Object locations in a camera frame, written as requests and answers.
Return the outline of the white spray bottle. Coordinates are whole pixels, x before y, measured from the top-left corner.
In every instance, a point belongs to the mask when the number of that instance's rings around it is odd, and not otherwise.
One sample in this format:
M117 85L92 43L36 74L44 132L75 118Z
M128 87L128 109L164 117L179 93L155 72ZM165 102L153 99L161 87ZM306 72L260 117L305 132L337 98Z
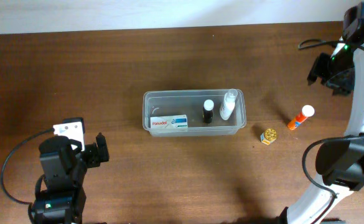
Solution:
M235 109L235 103L238 96L236 89L228 90L224 97L220 107L220 116L223 120L228 120Z

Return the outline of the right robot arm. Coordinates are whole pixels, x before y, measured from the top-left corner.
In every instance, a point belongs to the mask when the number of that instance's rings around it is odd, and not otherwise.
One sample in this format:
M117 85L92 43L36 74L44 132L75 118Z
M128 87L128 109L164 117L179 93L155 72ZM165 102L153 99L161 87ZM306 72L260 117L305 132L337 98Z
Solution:
M309 39L299 50L330 45L332 54L321 53L307 77L332 89L334 95L353 95L350 119L344 135L310 144L302 155L302 170L309 188L276 223L321 223L341 200L364 187L364 2L346 11L339 40Z

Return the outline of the Panadol medicine box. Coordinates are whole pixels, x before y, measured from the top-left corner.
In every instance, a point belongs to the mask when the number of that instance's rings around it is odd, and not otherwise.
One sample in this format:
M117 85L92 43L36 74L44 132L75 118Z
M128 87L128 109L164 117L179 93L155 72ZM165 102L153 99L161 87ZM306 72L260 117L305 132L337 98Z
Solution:
M188 128L187 116L155 116L150 118L151 129L185 129Z

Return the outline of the dark bottle white cap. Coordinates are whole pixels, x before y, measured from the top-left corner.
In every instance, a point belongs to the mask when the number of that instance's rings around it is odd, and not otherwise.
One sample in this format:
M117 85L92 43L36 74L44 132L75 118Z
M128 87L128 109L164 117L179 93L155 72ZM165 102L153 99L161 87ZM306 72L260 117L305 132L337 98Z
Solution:
M207 124L212 122L214 102L212 100L205 100L203 104L203 121Z

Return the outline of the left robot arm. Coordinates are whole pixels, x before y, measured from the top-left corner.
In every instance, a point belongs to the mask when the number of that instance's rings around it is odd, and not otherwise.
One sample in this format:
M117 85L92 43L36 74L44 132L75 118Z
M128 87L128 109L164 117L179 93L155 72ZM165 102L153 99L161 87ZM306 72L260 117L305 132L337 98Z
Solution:
M83 181L89 168L109 161L105 136L82 149L80 141L54 136L39 146L44 174L35 185L35 201L28 207L31 223L81 223L86 194Z

